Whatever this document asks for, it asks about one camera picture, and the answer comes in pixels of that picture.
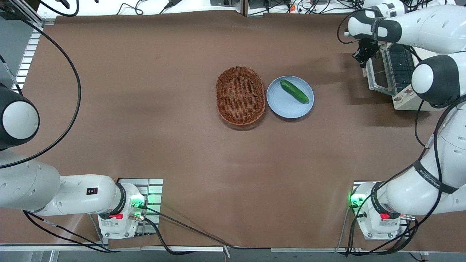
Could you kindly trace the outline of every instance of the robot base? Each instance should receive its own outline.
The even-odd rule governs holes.
[[[134,207],[137,204],[144,204],[144,196],[141,195],[136,186],[130,183],[121,183],[126,191],[126,202],[120,214],[122,219],[112,217],[110,219],[102,219],[99,217],[99,227],[104,238],[130,238],[134,237],[136,228],[139,223],[137,220],[129,219],[129,215],[140,215],[141,210]]]
[[[351,204],[361,205],[364,199],[370,195],[375,183],[367,182],[357,186],[353,190],[351,196]],[[359,208],[354,208],[353,212],[357,213]],[[400,225],[402,219],[382,219],[380,214],[372,205],[372,201],[368,199],[359,214],[364,214],[364,217],[357,219],[357,224],[367,240],[390,240],[402,234],[406,230],[406,226]]]

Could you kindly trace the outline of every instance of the green light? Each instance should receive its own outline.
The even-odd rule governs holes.
[[[352,194],[351,197],[350,197],[350,201],[351,201],[351,204],[352,205],[358,205],[360,206],[364,200],[366,199],[366,195],[365,194]]]

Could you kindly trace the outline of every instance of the brown tablecloth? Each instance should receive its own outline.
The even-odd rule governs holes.
[[[162,212],[233,245],[333,248],[353,181],[387,179],[421,152],[415,113],[395,111],[389,96],[369,91],[350,56],[356,44],[337,41],[342,18],[59,17],[45,31],[75,63],[82,105],[71,132],[39,160],[62,175],[163,178]],[[265,87],[279,76],[301,77],[314,90],[314,107],[295,121],[267,107],[255,128],[231,129],[217,114],[215,82],[236,65],[256,70]],[[44,38],[24,94],[41,126],[14,150],[30,155],[60,135],[76,100],[70,66]],[[422,114],[422,139],[437,116]],[[465,252],[462,216],[432,216],[407,249]],[[48,219],[96,239],[86,214]],[[1,210],[0,221],[1,243],[63,243],[20,211]],[[216,244],[165,220],[160,229],[169,245]],[[158,244],[154,235],[111,241],[113,248]],[[356,247],[375,245],[356,231]]]

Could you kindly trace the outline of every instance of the floor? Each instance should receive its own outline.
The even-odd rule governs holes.
[[[230,262],[415,262],[408,253],[396,253],[385,256],[350,256],[345,258],[332,253],[272,253],[270,250],[229,250]],[[8,262],[48,262],[50,251],[2,251],[0,261]],[[466,253],[430,253],[431,262],[466,261]],[[104,254],[96,251],[61,251],[57,262],[223,262],[225,257],[219,252],[194,253],[174,256],[163,251],[127,251]]]
[[[29,40],[32,30],[20,21],[4,20],[0,18],[0,54],[4,56],[8,65],[15,73],[19,67],[21,57]],[[11,86],[12,81],[3,67],[0,68],[0,82]],[[272,253],[270,250],[230,250],[231,262],[413,262],[408,253],[396,253],[387,256],[365,256],[345,258],[340,254],[332,253]],[[48,262],[50,251],[0,251],[0,261],[8,262]],[[430,253],[430,261],[466,261],[466,253]],[[127,251],[115,254],[103,254],[96,251],[61,251],[58,262],[222,262],[222,253],[195,253],[185,256],[173,256],[163,251]]]

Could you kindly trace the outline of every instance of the warning sticker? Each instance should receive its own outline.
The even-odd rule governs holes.
[[[381,227],[396,227],[398,225],[397,220],[385,219],[379,221],[379,226]]]

